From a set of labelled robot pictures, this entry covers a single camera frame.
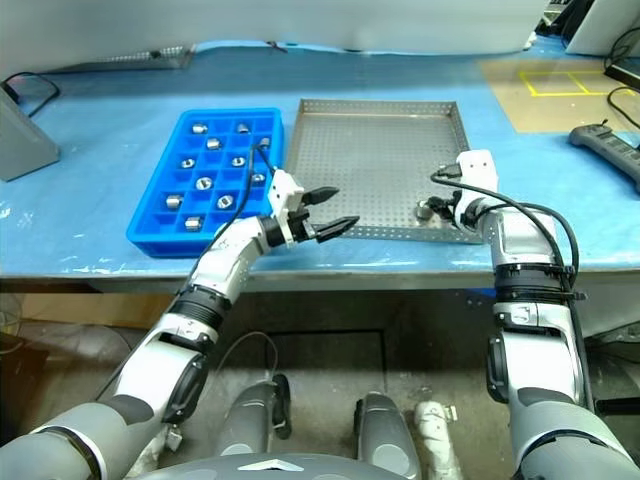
floor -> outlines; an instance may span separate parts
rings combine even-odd
[[[87,322],[96,315],[86,313]],[[409,419],[422,400],[455,405],[459,419],[450,433],[466,478],[506,479],[513,473],[507,408],[493,402],[485,387],[486,338],[494,331],[490,299],[456,290],[247,294],[223,327],[218,359],[251,330],[272,336],[278,370],[292,388],[294,433],[289,440],[274,440],[272,450],[353,456],[355,403],[376,390],[393,398]],[[95,395],[142,334],[103,325],[23,323],[20,335],[34,341],[29,345],[50,350],[23,430]],[[162,465],[211,454],[235,396],[264,378],[273,358],[265,348],[263,340],[252,338],[229,356],[184,423],[180,449],[164,454]],[[626,367],[622,370],[605,349],[594,354],[595,394],[638,395],[640,368]],[[637,419],[618,417],[611,424],[640,459]]]

blue plastic tray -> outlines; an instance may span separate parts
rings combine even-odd
[[[248,133],[239,133],[238,125],[248,127]],[[206,126],[206,133],[193,133],[194,125]],[[217,138],[219,149],[207,148],[207,140]],[[280,111],[275,108],[240,110],[190,110],[183,113],[173,130],[153,176],[136,208],[127,238],[152,257],[196,257],[211,242],[216,230],[229,221],[244,195],[248,158],[251,145],[268,138],[265,150],[272,165],[283,163],[283,127]],[[231,161],[244,157],[243,167],[234,167]],[[183,168],[187,159],[195,161],[191,168]],[[265,182],[252,183],[249,200],[241,218],[268,215],[271,206],[267,191],[271,174],[259,154],[254,155],[254,174],[265,176]],[[196,189],[201,177],[213,180],[208,190]],[[168,195],[181,195],[177,209],[166,205]],[[223,195],[231,195],[233,204],[228,209],[217,208]],[[185,220],[200,217],[202,228],[188,231]]]

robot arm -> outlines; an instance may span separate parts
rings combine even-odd
[[[498,177],[486,150],[463,152],[432,179],[463,190],[453,201],[430,203],[452,206],[446,216],[491,246],[499,330],[489,341],[487,388],[509,406],[514,478],[640,479],[620,442],[584,407],[590,389],[572,319],[568,276],[574,272],[552,245],[553,218],[534,211],[534,224],[489,195]]]
[[[198,260],[185,287],[124,363],[114,394],[68,410],[0,449],[3,478],[112,480],[123,478],[168,424],[196,408],[218,330],[243,290],[255,260],[273,247],[341,235],[358,217],[328,225],[308,222],[308,205],[338,192],[305,192],[276,170],[271,217],[231,224]]]

table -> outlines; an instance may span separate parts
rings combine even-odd
[[[558,42],[541,38],[532,50],[510,57],[561,55]],[[302,49],[284,54],[226,46],[201,48],[185,70],[51,78],[62,96],[34,120],[62,154],[57,164],[0,185],[4,279],[175,283],[192,260],[147,257],[129,243],[125,230],[178,116],[194,108],[277,107],[289,139],[300,98],[455,100],[471,147],[492,152],[501,191],[555,208],[573,225],[585,276],[613,272],[635,282],[640,272],[640,213],[634,214],[640,196],[633,183],[595,155],[569,146],[566,132],[517,134],[478,58]],[[628,139],[640,141],[632,134]],[[486,246],[337,239],[277,249],[255,264],[250,286],[490,283]]]

perforated metal tray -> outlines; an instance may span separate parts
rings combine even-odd
[[[312,218],[360,215],[346,236],[478,243],[437,215],[415,216],[419,200],[452,196],[429,176],[468,149],[455,102],[303,99],[286,168],[307,189],[340,188]]]

